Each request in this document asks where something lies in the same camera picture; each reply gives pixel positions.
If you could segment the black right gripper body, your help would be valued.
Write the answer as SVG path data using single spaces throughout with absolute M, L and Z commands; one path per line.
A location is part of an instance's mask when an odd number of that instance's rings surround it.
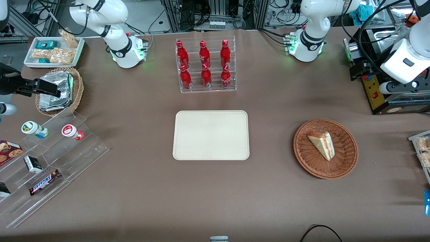
M 11 66 L 0 63 L 0 95 L 20 94 L 21 72 Z

